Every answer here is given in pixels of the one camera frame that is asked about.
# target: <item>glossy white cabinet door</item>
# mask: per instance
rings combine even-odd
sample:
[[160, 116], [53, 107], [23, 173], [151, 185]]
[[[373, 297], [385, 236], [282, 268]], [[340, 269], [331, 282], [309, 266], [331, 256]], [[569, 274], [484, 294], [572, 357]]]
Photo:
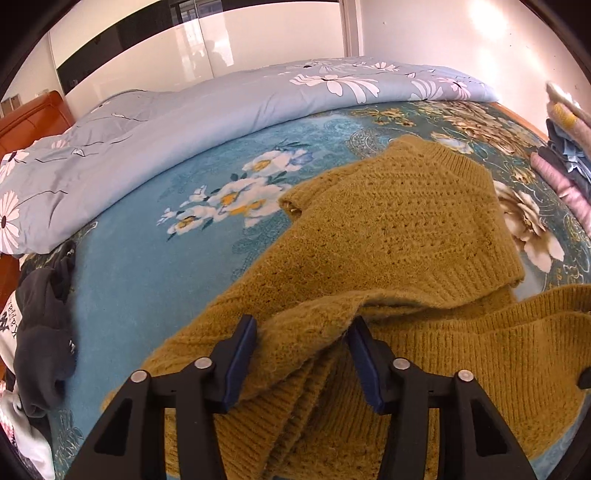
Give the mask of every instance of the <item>glossy white cabinet door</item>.
[[344, 55], [337, 2], [256, 5], [210, 15], [200, 23], [216, 77], [289, 61]]
[[199, 21], [192, 20], [117, 55], [74, 87], [66, 101], [78, 119], [124, 90], [182, 90], [212, 77]]
[[51, 49], [56, 67], [79, 48], [119, 20], [160, 0], [82, 0], [52, 29]]

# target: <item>white t-shirt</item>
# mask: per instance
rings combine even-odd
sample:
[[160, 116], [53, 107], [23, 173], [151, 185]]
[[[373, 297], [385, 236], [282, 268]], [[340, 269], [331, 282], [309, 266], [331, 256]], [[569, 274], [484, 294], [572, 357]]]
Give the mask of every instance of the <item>white t-shirt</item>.
[[14, 373], [14, 352], [17, 351], [17, 331], [21, 320], [22, 314], [17, 305], [16, 292], [12, 292], [0, 314], [0, 358], [12, 373]]

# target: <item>black panel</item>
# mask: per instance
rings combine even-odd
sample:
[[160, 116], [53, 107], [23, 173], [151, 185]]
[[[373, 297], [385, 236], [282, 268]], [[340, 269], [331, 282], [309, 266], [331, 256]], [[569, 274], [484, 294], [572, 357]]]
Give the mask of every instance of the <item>black panel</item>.
[[[252, 7], [253, 5], [266, 5], [266, 4], [280, 4], [283, 2], [303, 1], [309, 2], [310, 0], [222, 0], [223, 11], [235, 10], [237, 8]], [[323, 2], [339, 2], [339, 0], [313, 0]]]
[[175, 25], [223, 11], [285, 1], [294, 0], [160, 0], [132, 13], [90, 40], [57, 69], [57, 75], [64, 93], [68, 93], [109, 60]]

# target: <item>knit sweater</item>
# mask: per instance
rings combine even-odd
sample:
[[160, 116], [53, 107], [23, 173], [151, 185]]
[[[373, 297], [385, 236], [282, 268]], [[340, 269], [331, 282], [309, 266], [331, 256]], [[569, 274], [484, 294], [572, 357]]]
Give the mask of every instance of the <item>knit sweater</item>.
[[[388, 418], [366, 405], [340, 341], [359, 313], [426, 371], [471, 369], [529, 455], [576, 417], [576, 376], [591, 364], [591, 316], [578, 312], [591, 310], [591, 292], [514, 304], [523, 269], [485, 168], [404, 136], [281, 205], [292, 227], [142, 366], [176, 372], [243, 313], [258, 320], [241, 400], [216, 418], [230, 480], [375, 477]], [[167, 411], [167, 468], [178, 475], [174, 421]]]

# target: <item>white flower print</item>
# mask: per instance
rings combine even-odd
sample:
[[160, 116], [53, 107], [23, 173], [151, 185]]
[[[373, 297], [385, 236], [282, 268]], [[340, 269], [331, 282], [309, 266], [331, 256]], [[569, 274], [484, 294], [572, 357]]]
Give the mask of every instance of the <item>white flower print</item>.
[[190, 203], [199, 203], [204, 201], [207, 198], [207, 194], [205, 191], [207, 190], [207, 185], [201, 185], [197, 190], [193, 192], [192, 195], [189, 196], [188, 201], [181, 203], [181, 207], [186, 207]]
[[351, 75], [339, 77], [338, 75], [330, 74], [320, 77], [318, 75], [308, 76], [302, 75], [300, 73], [295, 78], [291, 79], [290, 82], [294, 85], [307, 85], [308, 87], [313, 87], [315, 85], [325, 83], [329, 92], [334, 93], [338, 96], [343, 96], [343, 85], [346, 85], [355, 94], [355, 99], [357, 100], [357, 103], [365, 103], [367, 101], [365, 92], [361, 88], [362, 86], [368, 89], [369, 93], [371, 93], [376, 98], [378, 97], [379, 93], [379, 88], [373, 83], [371, 83], [375, 83], [377, 82], [377, 80], [361, 79], [358, 77], [353, 77]]
[[10, 172], [14, 169], [17, 161], [22, 161], [29, 156], [29, 152], [24, 150], [17, 150], [16, 152], [8, 153], [3, 156], [0, 165], [0, 183], [4, 181], [6, 177], [10, 175]]
[[421, 94], [411, 93], [409, 100], [437, 100], [443, 96], [443, 89], [437, 88], [435, 82], [431, 80], [413, 80], [411, 82]]
[[373, 65], [367, 65], [367, 67], [370, 69], [386, 70], [387, 72], [398, 71], [398, 67], [394, 66], [393, 64], [388, 65], [388, 63], [385, 61], [379, 61]]
[[328, 66], [328, 65], [333, 65], [333, 64], [334, 64], [333, 60], [310, 60], [305, 63], [297, 63], [292, 66], [296, 67], [296, 68], [305, 68], [306, 69], [306, 68], [310, 68], [310, 67]]
[[217, 215], [244, 215], [246, 228], [279, 210], [279, 197], [291, 188], [288, 184], [267, 185], [266, 177], [240, 179], [224, 185], [207, 201], [218, 208]]
[[167, 233], [169, 235], [182, 235], [196, 228], [203, 227], [205, 222], [209, 220], [219, 222], [223, 218], [217, 215], [217, 210], [213, 207], [195, 205], [179, 213], [177, 215], [179, 222], [169, 227]]
[[162, 214], [162, 217], [160, 217], [160, 219], [158, 220], [158, 222], [156, 222], [156, 225], [161, 225], [166, 220], [169, 220], [169, 219], [174, 218], [176, 216], [177, 216], [177, 212], [171, 212], [170, 211], [170, 208], [167, 208], [164, 211], [164, 213]]
[[10, 222], [18, 218], [18, 197], [12, 190], [6, 192], [0, 200], [0, 250], [6, 254], [14, 253], [18, 248], [18, 228]]
[[456, 100], [468, 100], [470, 98], [470, 90], [468, 90], [468, 85], [466, 85], [464, 82], [445, 77], [437, 77], [437, 80], [440, 83], [450, 83], [452, 90], [457, 92]]
[[58, 141], [53, 142], [51, 144], [51, 147], [53, 149], [56, 149], [56, 148], [64, 148], [64, 147], [67, 147], [67, 146], [68, 146], [68, 142], [65, 141], [65, 140], [63, 140], [63, 139], [59, 139]]
[[281, 171], [298, 171], [312, 160], [312, 153], [303, 148], [271, 150], [246, 163], [242, 169], [253, 172], [255, 177], [268, 177]]
[[441, 145], [445, 145], [447, 148], [455, 150], [456, 152], [463, 153], [466, 155], [474, 153], [472, 147], [468, 145], [466, 142], [458, 140], [457, 138], [450, 137], [449, 135], [440, 134], [438, 132], [432, 132], [431, 138], [436, 142], [439, 142]]

